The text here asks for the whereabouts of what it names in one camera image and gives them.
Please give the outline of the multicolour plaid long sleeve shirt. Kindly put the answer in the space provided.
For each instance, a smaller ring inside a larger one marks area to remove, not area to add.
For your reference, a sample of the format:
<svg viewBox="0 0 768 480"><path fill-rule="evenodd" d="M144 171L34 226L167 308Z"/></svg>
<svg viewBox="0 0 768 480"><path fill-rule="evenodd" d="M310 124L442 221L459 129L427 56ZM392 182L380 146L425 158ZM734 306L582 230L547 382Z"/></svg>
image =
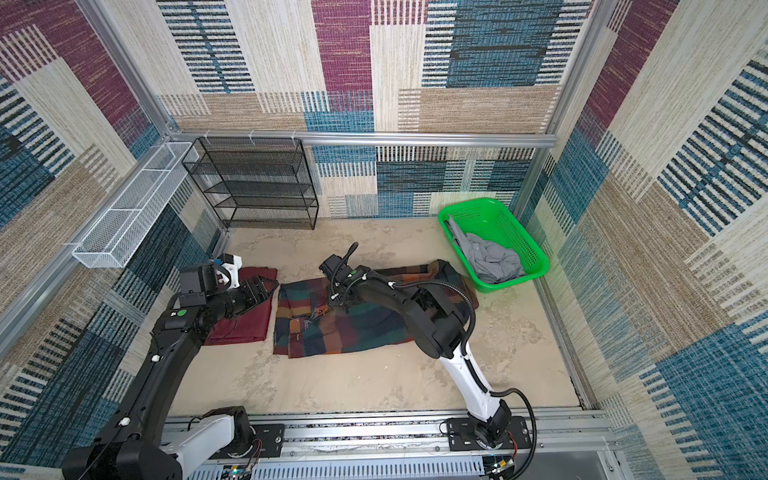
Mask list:
<svg viewBox="0 0 768 480"><path fill-rule="evenodd" d="M397 268L419 269L443 278L460 276L478 307L471 281L444 260ZM391 310L356 301L331 307L328 285L323 275L281 286L274 330L275 354L303 358L413 341L399 315Z"/></svg>

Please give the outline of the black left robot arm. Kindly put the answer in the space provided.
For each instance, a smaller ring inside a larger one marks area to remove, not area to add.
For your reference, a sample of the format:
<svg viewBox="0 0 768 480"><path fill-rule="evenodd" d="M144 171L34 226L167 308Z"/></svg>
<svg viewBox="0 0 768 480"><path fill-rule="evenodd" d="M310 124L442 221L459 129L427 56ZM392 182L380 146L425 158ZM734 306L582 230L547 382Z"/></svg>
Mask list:
<svg viewBox="0 0 768 480"><path fill-rule="evenodd" d="M162 443L171 404L213 327L267 303L276 281L241 280L232 256L184 268L152 331L152 344L120 405L86 447L63 460L67 479L184 479L213 456L251 455L258 445L245 409L215 409L176 441Z"/></svg>

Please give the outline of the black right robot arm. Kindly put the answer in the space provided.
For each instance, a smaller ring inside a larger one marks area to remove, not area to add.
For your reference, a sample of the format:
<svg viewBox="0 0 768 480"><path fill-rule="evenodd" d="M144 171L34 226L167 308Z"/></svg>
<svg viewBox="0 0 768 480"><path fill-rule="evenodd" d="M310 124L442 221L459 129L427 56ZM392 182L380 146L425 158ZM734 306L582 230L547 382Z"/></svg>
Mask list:
<svg viewBox="0 0 768 480"><path fill-rule="evenodd" d="M356 301L399 315L419 349L439 360L455 382L475 421L473 438L488 449L503 443L511 410L493 390L471 351L476 306L460 276L443 278L419 269L352 268L347 257L338 255L329 256L320 271L329 281L331 307Z"/></svg>

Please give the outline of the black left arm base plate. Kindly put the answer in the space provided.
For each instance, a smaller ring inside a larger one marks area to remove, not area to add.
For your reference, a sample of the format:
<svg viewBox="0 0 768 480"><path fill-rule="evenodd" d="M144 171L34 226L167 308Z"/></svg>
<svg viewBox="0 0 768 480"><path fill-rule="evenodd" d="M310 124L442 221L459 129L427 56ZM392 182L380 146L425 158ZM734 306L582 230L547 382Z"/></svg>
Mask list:
<svg viewBox="0 0 768 480"><path fill-rule="evenodd" d="M237 430L234 439L215 452L211 460L277 458L282 452L284 431L284 424L251 424L245 433Z"/></svg>

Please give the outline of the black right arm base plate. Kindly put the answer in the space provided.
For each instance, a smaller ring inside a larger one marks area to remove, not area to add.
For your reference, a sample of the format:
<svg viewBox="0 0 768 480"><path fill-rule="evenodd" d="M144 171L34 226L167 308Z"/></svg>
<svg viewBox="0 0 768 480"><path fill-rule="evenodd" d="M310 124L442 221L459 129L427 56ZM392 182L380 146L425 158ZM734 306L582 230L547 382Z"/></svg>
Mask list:
<svg viewBox="0 0 768 480"><path fill-rule="evenodd" d="M451 451L525 450L533 444L532 431L522 416L511 418L505 432L494 447L486 445L479 438L476 426L477 421L471 417L456 417L446 419L439 429L447 437Z"/></svg>

